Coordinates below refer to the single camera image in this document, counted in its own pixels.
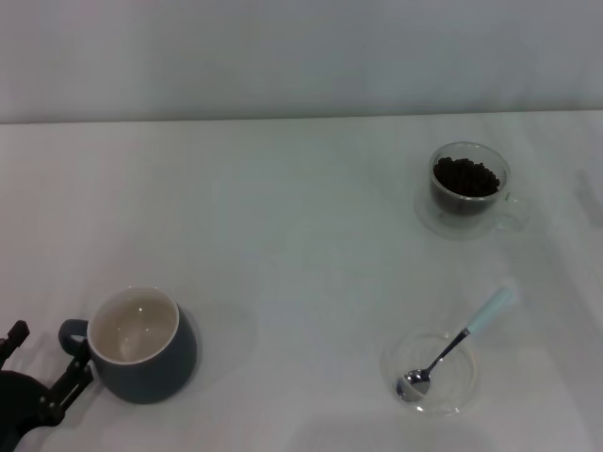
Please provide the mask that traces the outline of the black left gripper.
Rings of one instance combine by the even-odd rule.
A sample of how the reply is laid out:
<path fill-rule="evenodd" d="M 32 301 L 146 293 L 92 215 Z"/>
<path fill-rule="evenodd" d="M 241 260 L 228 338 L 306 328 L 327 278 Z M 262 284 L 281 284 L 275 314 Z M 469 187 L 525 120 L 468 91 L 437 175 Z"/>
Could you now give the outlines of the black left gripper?
<path fill-rule="evenodd" d="M 0 368 L 30 334 L 27 323 L 18 320 L 0 339 Z M 28 375 L 1 372 L 1 450 L 14 451 L 31 430 L 59 425 L 75 400 L 92 382 L 90 348 L 84 340 L 66 371 L 50 388 Z"/>

